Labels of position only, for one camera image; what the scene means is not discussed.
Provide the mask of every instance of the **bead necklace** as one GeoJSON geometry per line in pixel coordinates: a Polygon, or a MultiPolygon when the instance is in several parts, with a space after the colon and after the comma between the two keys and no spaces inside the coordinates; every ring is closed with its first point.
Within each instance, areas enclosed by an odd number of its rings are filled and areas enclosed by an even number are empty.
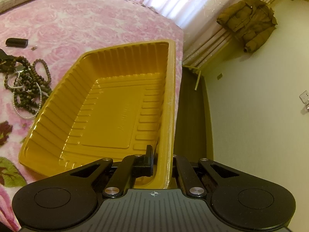
{"type": "Polygon", "coordinates": [[[25,57],[19,56],[14,57],[13,60],[6,60],[2,64],[2,71],[4,71],[4,67],[6,70],[4,87],[13,93],[13,107],[15,112],[25,119],[35,118],[52,92],[49,87],[51,75],[46,62],[43,59],[36,59],[31,65],[25,57]],[[37,63],[41,63],[44,66],[47,81],[38,75],[36,71],[37,63]],[[17,75],[13,86],[9,85],[11,79],[9,78],[10,74],[17,75]],[[17,108],[23,108],[32,113],[33,116],[24,117],[18,112],[17,108]]]}

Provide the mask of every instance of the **wall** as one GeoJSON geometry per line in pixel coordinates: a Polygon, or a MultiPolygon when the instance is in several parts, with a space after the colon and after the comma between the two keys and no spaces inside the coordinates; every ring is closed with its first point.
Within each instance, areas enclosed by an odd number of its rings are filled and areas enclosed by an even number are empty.
{"type": "Polygon", "coordinates": [[[277,29],[254,54],[232,41],[203,70],[214,159],[280,184],[297,208],[294,232],[309,231],[309,2],[276,0],[277,29]]]}

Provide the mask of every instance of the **olive jacket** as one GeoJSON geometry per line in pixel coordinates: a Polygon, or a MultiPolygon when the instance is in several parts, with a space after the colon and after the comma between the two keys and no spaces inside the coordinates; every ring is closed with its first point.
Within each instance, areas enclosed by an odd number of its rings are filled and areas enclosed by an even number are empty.
{"type": "Polygon", "coordinates": [[[225,9],[217,23],[233,33],[244,45],[245,52],[254,52],[275,29],[277,21],[273,13],[261,0],[242,0],[225,9]]]}

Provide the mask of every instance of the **crosshair marking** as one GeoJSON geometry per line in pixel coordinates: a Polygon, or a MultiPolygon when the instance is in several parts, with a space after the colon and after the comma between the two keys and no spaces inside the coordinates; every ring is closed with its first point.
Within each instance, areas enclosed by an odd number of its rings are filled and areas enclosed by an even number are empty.
{"type": "Polygon", "coordinates": [[[153,191],[153,192],[151,192],[150,194],[151,194],[153,197],[155,197],[155,196],[157,196],[159,193],[156,192],[156,191],[153,191]]]}

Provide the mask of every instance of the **rose pattern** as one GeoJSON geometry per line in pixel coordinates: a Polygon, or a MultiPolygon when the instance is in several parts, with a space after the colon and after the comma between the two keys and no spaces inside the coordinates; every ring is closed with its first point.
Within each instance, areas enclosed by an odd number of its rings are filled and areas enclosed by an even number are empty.
{"type": "MultiPolygon", "coordinates": [[[[23,55],[30,62],[44,59],[54,88],[76,59],[86,51],[130,42],[171,38],[176,42],[176,104],[181,81],[183,32],[171,20],[133,0],[33,0],[0,15],[0,37],[29,39],[25,49],[0,48],[8,55],[23,55]],[[31,47],[38,45],[35,51],[31,47]]],[[[33,120],[18,117],[12,106],[12,93],[0,85],[0,122],[13,126],[0,157],[12,161],[27,183],[43,176],[18,162],[21,141],[33,120]]],[[[11,208],[17,188],[0,185],[0,220],[11,229],[20,227],[11,208]]]]}

